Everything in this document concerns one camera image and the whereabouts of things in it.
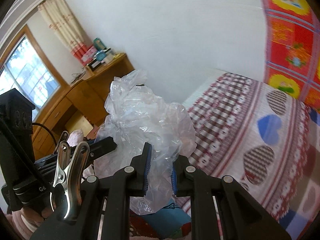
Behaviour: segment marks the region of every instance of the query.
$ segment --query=wooden desk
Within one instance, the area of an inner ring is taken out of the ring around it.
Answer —
[[[41,108],[35,122],[52,130],[56,140],[76,111],[80,111],[91,124],[101,125],[108,114],[104,103],[110,92],[111,82],[115,76],[123,77],[133,70],[125,53],[121,53],[109,64],[101,65],[94,72],[88,70],[75,84],[59,89]],[[55,147],[48,132],[38,126],[33,126],[32,143],[36,160],[51,154]]]

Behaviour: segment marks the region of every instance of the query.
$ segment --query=window frame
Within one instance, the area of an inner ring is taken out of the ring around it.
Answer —
[[[15,50],[15,48],[18,46],[20,41],[23,39],[23,37],[26,37],[32,47],[35,49],[36,53],[44,63],[45,67],[48,69],[48,71],[51,73],[51,75],[55,78],[55,80],[59,84],[59,88],[56,90],[54,94],[50,96],[50,98],[46,101],[46,103],[41,107],[37,118],[39,117],[40,112],[42,109],[47,105],[47,103],[54,97],[55,94],[60,94],[61,91],[63,91],[65,88],[68,87],[67,82],[62,78],[62,76],[59,74],[59,72],[55,69],[55,67],[52,65],[50,60],[47,58],[45,53],[40,48],[38,42],[32,35],[28,25],[24,25],[22,29],[15,35],[15,37],[11,40],[7,48],[4,50],[2,56],[0,57],[0,75],[2,74],[2,71],[4,69],[5,62],[7,61],[8,57],[12,54],[12,52]]]

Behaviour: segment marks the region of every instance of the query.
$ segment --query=curtain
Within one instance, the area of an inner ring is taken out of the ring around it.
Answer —
[[[83,64],[81,58],[88,49],[80,33],[80,25],[65,0],[45,0],[38,10],[63,45]]]

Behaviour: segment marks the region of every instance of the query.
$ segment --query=bed sheet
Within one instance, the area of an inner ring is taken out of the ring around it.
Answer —
[[[232,73],[215,79],[183,103],[196,130],[190,163],[233,176],[298,239],[320,208],[320,115],[264,83]],[[191,214],[188,198],[176,201]]]

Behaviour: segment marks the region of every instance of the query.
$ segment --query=clear plastic bag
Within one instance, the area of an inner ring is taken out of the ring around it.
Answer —
[[[98,131],[96,141],[112,136],[117,149],[94,161],[99,178],[112,176],[140,155],[145,142],[152,145],[148,191],[145,197],[131,197],[130,208],[138,215],[157,212],[171,198],[172,163],[178,154],[189,157],[196,148],[195,130],[183,105],[167,104],[142,85],[141,70],[114,78],[105,108],[110,115]]]

